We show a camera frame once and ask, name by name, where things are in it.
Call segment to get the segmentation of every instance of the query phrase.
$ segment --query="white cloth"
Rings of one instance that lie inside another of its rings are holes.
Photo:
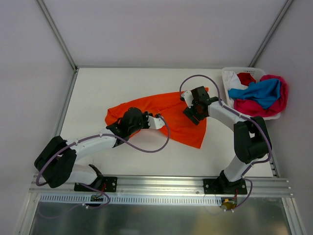
[[[223,73],[224,86],[227,91],[230,89],[245,90],[248,86],[241,84],[239,77],[234,71],[224,71]],[[228,104],[231,108],[234,108],[234,100],[229,98],[230,103]]]

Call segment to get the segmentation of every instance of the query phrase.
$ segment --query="red cloth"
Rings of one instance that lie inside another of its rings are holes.
[[[256,83],[256,80],[251,76],[249,72],[241,72],[237,74],[237,76],[239,77],[241,84],[245,86],[249,86],[251,82]]]
[[[288,85],[282,77],[275,75],[264,75],[260,81],[265,81],[271,78],[279,79],[280,81],[280,98],[275,101],[268,109],[263,109],[261,105],[253,100],[236,99],[234,108],[243,114],[250,116],[270,117],[283,111],[287,106],[288,100]]]
[[[195,148],[201,148],[206,131],[206,120],[195,125],[183,114],[182,111],[187,107],[187,104],[180,100],[179,92],[156,94],[109,108],[105,118],[106,124],[111,125],[116,122],[131,107],[139,108],[142,112],[149,111],[154,115],[161,113],[169,125],[171,139]],[[160,131],[167,136],[166,126],[163,126]]]

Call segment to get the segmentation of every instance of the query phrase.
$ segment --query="blue cloth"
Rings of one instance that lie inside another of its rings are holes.
[[[258,83],[251,82],[246,90],[230,89],[228,95],[232,99],[251,99],[268,109],[280,97],[280,81],[269,79]]]

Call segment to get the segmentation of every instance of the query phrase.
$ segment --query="pink cloth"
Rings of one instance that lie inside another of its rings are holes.
[[[250,116],[270,117],[283,111],[287,106],[288,100],[288,85],[282,77],[275,75],[264,75],[260,81],[268,80],[271,78],[279,79],[280,85],[280,98],[272,104],[268,109],[263,109],[261,105],[253,100],[236,99],[234,108],[243,114]]]

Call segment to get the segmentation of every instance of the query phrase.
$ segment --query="black mounting plate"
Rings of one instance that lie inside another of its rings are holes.
[[[116,192],[117,188],[117,177],[103,177],[101,181],[101,185],[105,184],[104,192]],[[75,184],[74,191],[76,192],[93,192],[92,190],[80,185]]]
[[[237,194],[238,195],[247,195],[248,191],[246,189],[246,181],[241,179],[238,187],[234,188],[233,193],[225,193],[222,188],[210,188],[211,183],[213,183],[216,179],[203,179],[203,189],[204,194]]]

